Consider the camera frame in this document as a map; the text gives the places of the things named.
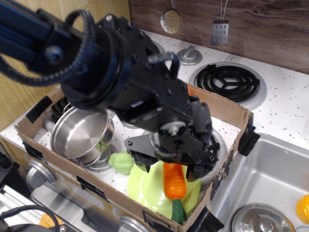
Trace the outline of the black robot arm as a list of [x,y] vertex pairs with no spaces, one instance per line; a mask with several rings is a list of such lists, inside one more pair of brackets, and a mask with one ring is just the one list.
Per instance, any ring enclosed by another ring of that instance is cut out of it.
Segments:
[[144,171],[161,160],[187,166],[186,178],[208,174],[217,162],[207,104],[190,96],[178,78],[175,53],[160,52],[149,36],[125,18],[95,22],[87,10],[59,20],[13,0],[0,3],[0,53],[37,74],[26,76],[5,60],[0,71],[24,85],[59,83],[73,106],[114,111],[122,122],[149,132],[125,146]]

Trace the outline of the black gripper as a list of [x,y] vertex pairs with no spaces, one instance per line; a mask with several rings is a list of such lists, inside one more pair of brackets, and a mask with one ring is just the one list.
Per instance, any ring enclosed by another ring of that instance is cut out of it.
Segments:
[[[188,94],[178,78],[180,62],[172,52],[155,54],[155,45],[125,18],[106,17],[110,67],[106,74],[106,107],[121,121],[157,133],[158,143],[171,153],[207,150],[212,134],[206,103]],[[149,173],[151,158],[142,156],[142,138],[127,142],[135,164]],[[204,176],[204,166],[187,166],[186,179]]]

